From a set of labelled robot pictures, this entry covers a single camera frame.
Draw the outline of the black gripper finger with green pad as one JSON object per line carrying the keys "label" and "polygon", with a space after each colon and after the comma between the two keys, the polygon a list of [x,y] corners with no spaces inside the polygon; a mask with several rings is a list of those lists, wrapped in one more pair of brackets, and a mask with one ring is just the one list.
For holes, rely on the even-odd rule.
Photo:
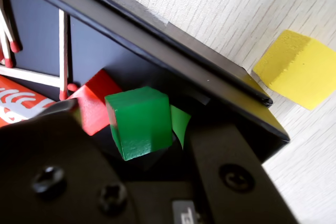
{"label": "black gripper finger with green pad", "polygon": [[227,110],[171,106],[202,223],[296,223]]}

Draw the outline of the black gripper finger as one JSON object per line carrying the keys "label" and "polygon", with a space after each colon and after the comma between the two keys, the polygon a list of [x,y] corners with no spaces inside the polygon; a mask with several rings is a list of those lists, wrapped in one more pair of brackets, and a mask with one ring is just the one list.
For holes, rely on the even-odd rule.
{"label": "black gripper finger", "polygon": [[1,128],[1,223],[134,223],[125,185],[79,121],[71,99]]}

